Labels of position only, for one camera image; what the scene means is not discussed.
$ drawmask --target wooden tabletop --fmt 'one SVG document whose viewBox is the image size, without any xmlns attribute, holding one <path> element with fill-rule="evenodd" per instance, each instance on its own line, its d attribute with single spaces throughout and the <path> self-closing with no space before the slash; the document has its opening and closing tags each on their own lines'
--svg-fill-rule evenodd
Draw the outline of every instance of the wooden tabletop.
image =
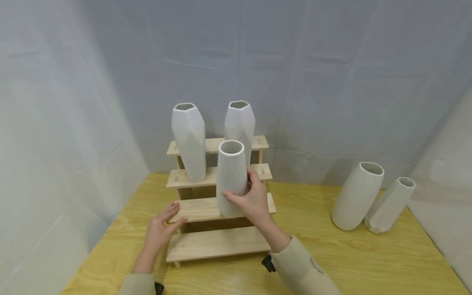
<svg viewBox="0 0 472 295">
<path fill-rule="evenodd" d="M 168 174 L 150 174 L 71 279 L 63 295 L 115 295 L 131 271 L 153 215 L 176 199 Z M 344 295 L 468 294 L 408 209 L 382 235 L 364 225 L 345 232 L 330 213 L 338 187 L 268 184 L 274 220 L 311 252 Z M 177 269 L 162 251 L 154 276 L 165 294 L 291 294 L 276 273 L 261 265 L 263 253 L 185 261 Z"/>
</svg>

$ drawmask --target finger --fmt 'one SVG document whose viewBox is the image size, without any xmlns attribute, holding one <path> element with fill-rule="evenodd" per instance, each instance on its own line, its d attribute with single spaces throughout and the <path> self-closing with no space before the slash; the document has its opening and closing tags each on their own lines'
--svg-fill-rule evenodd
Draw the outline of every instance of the finger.
<svg viewBox="0 0 472 295">
<path fill-rule="evenodd" d="M 171 233 L 175 232 L 179 227 L 181 227 L 185 222 L 187 221 L 186 217 L 182 217 L 179 220 L 177 220 L 174 224 L 171 226 L 167 227 L 168 231 Z"/>
<path fill-rule="evenodd" d="M 179 212 L 179 210 L 180 210 L 180 206 L 174 206 L 174 207 L 172 207 L 171 209 L 162 212 L 162 213 L 159 215 L 159 219 L 160 219 L 162 222 L 164 222 L 164 221 L 168 220 L 169 218 L 171 218 L 172 216 L 176 215 L 177 212 Z"/>
<path fill-rule="evenodd" d="M 170 207 L 172 207 L 172 205 L 174 205 L 174 201 L 170 202 L 170 204 L 169 204 L 169 205 L 167 205 L 167 207 L 166 207 L 166 208 L 165 208 L 163 211 L 165 211 L 165 210 L 169 209 Z"/>
<path fill-rule="evenodd" d="M 252 187 L 252 185 L 251 185 L 250 182 L 246 183 L 246 189 L 244 190 L 244 195 L 246 195 L 248 192 L 250 192 L 251 187 Z"/>
<path fill-rule="evenodd" d="M 261 180 L 259 179 L 259 175 L 256 171 L 252 170 L 251 168 L 247 168 L 247 175 L 251 181 L 251 184 L 260 184 Z"/>
<path fill-rule="evenodd" d="M 222 191 L 221 194 L 234 205 L 241 207 L 242 198 L 229 191 Z"/>
<path fill-rule="evenodd" d="M 178 202 L 172 202 L 171 204 L 169 204 L 169 206 L 167 206 L 164 210 L 162 210 L 161 212 L 159 212 L 158 216 L 170 211 L 170 210 L 173 210 L 175 209 L 176 207 L 180 206 L 180 204 Z"/>
</svg>

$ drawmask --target white vase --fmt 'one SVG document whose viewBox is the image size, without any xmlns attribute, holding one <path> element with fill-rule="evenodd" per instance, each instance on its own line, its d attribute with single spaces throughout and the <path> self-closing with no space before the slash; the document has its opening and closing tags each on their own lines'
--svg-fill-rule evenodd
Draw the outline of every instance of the white vase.
<svg viewBox="0 0 472 295">
<path fill-rule="evenodd" d="M 245 101 L 232 101 L 225 119 L 225 140 L 234 139 L 244 145 L 246 166 L 251 162 L 256 119 L 251 105 Z"/>
<path fill-rule="evenodd" d="M 383 168 L 376 163 L 361 162 L 343 185 L 331 219 L 342 230 L 356 228 L 364 219 L 379 192 L 384 176 Z"/>
<path fill-rule="evenodd" d="M 387 191 L 374 202 L 364 218 L 364 225 L 373 233 L 380 234 L 392 228 L 393 223 L 410 200 L 416 187 L 406 177 L 398 178 Z"/>
<path fill-rule="evenodd" d="M 179 103 L 172 111 L 172 132 L 188 178 L 206 177 L 205 123 L 193 103 Z"/>
<path fill-rule="evenodd" d="M 237 140 L 225 140 L 218 147 L 216 167 L 216 199 L 221 214 L 227 218 L 239 217 L 241 211 L 229 202 L 221 191 L 243 195 L 247 185 L 244 146 Z"/>
</svg>

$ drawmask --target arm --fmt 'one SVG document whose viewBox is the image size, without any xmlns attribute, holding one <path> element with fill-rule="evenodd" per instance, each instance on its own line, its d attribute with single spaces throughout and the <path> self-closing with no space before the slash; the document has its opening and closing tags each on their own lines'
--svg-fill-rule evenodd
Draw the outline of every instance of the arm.
<svg viewBox="0 0 472 295">
<path fill-rule="evenodd" d="M 269 215 L 267 190 L 256 172 L 248 169 L 248 188 L 244 196 L 221 192 L 241 209 L 269 244 L 272 261 L 282 283 L 297 295 L 340 295 L 341 292 L 316 264 L 303 245 L 290 237 Z"/>
<path fill-rule="evenodd" d="M 172 234 L 181 227 L 185 218 L 179 219 L 173 225 L 167 227 L 164 222 L 177 214 L 180 210 L 179 203 L 172 202 L 161 213 L 154 216 L 148 223 L 144 246 L 138 257 L 131 274 L 121 284 L 118 295 L 155 295 L 154 264 L 160 250 L 167 244 Z"/>
</svg>

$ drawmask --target beige sleeve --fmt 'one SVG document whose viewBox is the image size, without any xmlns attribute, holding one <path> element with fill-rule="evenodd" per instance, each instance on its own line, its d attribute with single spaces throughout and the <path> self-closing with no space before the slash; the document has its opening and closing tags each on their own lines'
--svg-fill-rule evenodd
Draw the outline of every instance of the beige sleeve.
<svg viewBox="0 0 472 295">
<path fill-rule="evenodd" d="M 154 277 L 147 273 L 132 273 L 127 275 L 118 295 L 156 295 Z"/>
<path fill-rule="evenodd" d="M 310 253 L 292 236 L 279 253 L 271 253 L 282 283 L 296 295 L 340 295 L 341 291 L 319 267 Z"/>
</svg>

